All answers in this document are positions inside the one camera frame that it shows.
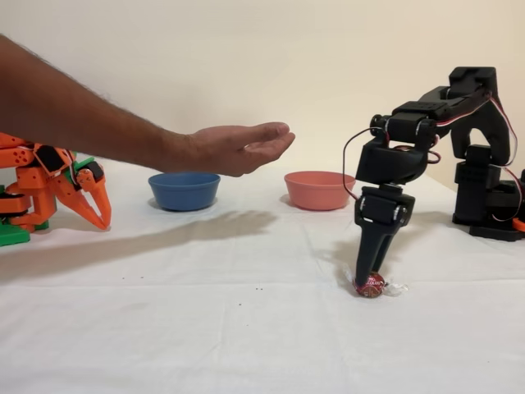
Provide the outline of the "person's bare hand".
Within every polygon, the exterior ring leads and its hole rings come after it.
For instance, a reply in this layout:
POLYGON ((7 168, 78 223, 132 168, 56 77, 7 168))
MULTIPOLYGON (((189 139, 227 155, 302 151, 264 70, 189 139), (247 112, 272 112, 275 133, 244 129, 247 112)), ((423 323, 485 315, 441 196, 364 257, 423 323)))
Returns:
POLYGON ((239 177, 279 159, 294 140, 295 134, 282 122, 210 127, 187 137, 184 167, 239 177))

